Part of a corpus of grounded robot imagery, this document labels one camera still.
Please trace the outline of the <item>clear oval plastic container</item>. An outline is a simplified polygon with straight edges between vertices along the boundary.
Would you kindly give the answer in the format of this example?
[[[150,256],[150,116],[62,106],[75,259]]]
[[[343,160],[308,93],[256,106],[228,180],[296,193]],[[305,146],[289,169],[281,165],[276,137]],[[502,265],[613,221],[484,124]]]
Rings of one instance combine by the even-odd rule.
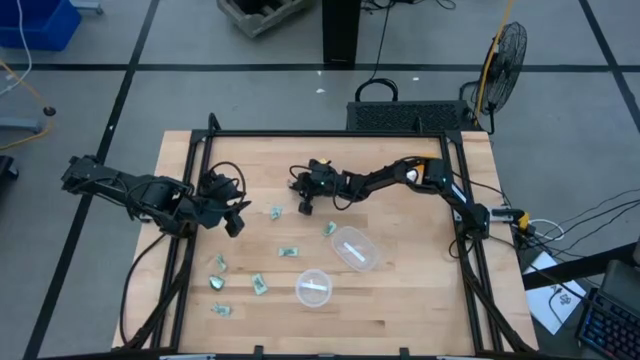
[[[368,272],[375,268],[380,252],[375,244],[360,230],[345,226],[337,229],[331,244],[336,254],[352,269]]]

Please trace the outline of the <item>black bar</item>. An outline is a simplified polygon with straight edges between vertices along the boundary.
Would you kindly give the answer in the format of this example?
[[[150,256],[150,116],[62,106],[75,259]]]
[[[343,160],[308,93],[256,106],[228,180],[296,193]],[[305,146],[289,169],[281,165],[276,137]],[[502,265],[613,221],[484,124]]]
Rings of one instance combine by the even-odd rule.
[[[523,276],[523,284],[526,290],[531,290],[600,275],[613,261],[629,266],[640,265],[640,239],[636,243],[527,273]]]

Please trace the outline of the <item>black pillar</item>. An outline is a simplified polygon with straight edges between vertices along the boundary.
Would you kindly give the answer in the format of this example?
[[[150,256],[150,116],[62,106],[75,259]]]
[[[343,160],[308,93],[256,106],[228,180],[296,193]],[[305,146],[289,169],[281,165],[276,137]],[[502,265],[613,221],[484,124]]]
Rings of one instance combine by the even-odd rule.
[[[361,0],[321,0],[323,60],[353,66],[356,61]]]

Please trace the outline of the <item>black object at floor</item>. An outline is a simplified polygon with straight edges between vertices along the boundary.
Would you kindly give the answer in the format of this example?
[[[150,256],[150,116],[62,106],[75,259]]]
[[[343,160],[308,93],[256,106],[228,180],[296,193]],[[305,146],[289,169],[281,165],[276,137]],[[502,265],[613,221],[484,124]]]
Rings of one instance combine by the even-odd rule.
[[[17,180],[19,170],[11,156],[0,155],[0,195],[2,195],[9,185]]]

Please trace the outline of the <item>grey wooden crate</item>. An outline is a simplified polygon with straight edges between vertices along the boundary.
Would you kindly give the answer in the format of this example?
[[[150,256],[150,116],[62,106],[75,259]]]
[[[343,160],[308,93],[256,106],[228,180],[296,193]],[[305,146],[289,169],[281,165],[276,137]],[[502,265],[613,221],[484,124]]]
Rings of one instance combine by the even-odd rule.
[[[215,0],[218,9],[249,38],[306,12],[316,0]]]

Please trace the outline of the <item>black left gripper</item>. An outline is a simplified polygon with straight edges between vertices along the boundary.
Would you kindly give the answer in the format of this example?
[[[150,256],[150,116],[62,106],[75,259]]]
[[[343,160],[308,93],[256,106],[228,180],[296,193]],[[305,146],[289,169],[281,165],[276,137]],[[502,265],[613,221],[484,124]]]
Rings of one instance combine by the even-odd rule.
[[[197,221],[200,225],[210,229],[217,226],[221,220],[225,220],[227,234],[230,237],[235,237],[245,227],[245,222],[241,218],[240,212],[250,204],[250,200],[244,200],[243,198],[231,205],[226,201],[202,199],[197,206]]]

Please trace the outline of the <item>clear round plastic container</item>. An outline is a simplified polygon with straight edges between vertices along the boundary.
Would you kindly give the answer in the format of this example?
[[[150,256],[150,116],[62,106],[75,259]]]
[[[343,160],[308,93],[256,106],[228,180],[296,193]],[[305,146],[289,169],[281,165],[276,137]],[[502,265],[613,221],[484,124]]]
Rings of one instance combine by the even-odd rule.
[[[332,290],[331,278],[319,269],[308,269],[296,280],[296,296],[303,305],[310,308],[324,306],[331,298]]]

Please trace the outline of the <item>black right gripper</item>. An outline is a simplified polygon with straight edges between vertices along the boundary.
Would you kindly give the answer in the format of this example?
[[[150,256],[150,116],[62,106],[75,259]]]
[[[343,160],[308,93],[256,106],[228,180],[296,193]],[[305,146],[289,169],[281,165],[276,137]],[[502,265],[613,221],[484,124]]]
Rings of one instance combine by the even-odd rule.
[[[289,184],[289,188],[306,199],[316,196],[343,197],[346,194],[346,176],[336,172],[302,172]],[[312,215],[311,200],[301,201],[298,211],[303,215]]]

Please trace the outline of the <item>white paper sheet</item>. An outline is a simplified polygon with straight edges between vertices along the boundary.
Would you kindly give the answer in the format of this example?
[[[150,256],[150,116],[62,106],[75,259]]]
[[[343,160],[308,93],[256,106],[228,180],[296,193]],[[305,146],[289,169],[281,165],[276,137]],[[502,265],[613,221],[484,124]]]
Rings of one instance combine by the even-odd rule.
[[[575,281],[526,291],[531,315],[552,335],[561,329],[585,295],[586,291]]]

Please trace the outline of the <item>black aluminium table frame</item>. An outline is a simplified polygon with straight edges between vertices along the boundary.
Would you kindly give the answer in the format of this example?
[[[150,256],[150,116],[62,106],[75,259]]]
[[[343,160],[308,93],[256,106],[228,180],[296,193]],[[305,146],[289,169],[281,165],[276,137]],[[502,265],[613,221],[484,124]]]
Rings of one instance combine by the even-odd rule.
[[[394,355],[406,347],[414,355],[470,355],[472,332],[480,329],[490,347],[486,317],[469,313],[459,265],[448,254],[454,226],[439,197],[393,186],[341,211],[318,198],[313,214],[304,216],[287,186],[289,167],[312,158],[368,173],[410,155],[465,159],[475,198],[499,202],[494,159],[482,133],[432,138],[218,133],[211,159],[237,165],[220,169],[245,175],[251,205],[242,214],[245,227],[238,237],[228,237],[220,227],[199,232],[188,289],[165,316],[162,344],[217,355],[250,353],[256,345],[266,354]],[[274,206],[283,208],[276,220],[270,218]],[[375,244],[380,259],[374,269],[358,272],[336,254],[333,234],[323,235],[330,221],[337,229],[360,230]],[[283,247],[297,247],[299,255],[279,257]],[[227,264],[224,273],[217,254]],[[296,296],[296,280],[308,269],[331,278],[332,295],[324,306],[307,307]],[[257,273],[268,286],[261,296],[251,281]],[[225,279],[221,291],[210,287],[212,275]],[[231,316],[213,312],[215,303],[230,306]]]

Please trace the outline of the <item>black backlit keyboard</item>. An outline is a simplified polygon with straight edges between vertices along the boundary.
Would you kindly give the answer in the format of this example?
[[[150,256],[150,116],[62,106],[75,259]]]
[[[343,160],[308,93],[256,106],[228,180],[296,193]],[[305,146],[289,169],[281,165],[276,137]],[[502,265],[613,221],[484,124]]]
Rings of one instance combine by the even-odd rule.
[[[599,289],[584,303],[576,338],[608,360],[640,360],[640,312]]]

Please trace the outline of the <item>blue plastic bin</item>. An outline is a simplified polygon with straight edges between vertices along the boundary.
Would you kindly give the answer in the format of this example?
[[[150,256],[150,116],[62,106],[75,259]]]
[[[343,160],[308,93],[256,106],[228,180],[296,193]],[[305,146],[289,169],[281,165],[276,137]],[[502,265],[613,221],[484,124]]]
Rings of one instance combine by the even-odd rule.
[[[0,0],[0,46],[62,51],[80,22],[69,0]]]

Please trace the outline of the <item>black floor fan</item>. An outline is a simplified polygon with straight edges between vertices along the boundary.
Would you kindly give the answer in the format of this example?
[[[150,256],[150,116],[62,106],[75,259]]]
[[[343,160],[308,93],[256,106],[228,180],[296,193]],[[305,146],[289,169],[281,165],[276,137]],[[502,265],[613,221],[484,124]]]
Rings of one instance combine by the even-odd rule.
[[[523,67],[527,50],[527,32],[523,25],[514,21],[506,24],[500,32],[499,39],[494,49],[489,49],[483,67],[488,66],[486,76],[481,70],[480,77],[475,81],[463,83],[459,89],[458,99],[464,100],[465,92],[471,88],[469,101],[476,107],[480,104],[478,115],[475,110],[469,108],[469,119],[482,128],[478,117],[489,117],[489,129],[487,133],[495,132],[495,114],[500,111],[508,101],[515,88]]]

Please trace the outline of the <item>grey table foot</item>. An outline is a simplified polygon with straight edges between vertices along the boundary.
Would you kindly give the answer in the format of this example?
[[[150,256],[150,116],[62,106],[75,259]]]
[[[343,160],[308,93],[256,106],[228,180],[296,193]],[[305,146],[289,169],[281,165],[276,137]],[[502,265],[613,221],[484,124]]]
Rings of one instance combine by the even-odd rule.
[[[37,119],[0,117],[0,130],[30,131],[39,134],[44,130],[44,126]]]

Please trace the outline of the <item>black perforated computer case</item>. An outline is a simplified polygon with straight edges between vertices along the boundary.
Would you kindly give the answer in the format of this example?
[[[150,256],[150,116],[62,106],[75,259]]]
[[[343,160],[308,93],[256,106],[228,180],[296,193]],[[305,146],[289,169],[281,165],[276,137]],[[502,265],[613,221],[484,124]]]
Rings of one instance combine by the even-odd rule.
[[[463,100],[350,102],[346,129],[352,131],[473,131],[471,109]]]

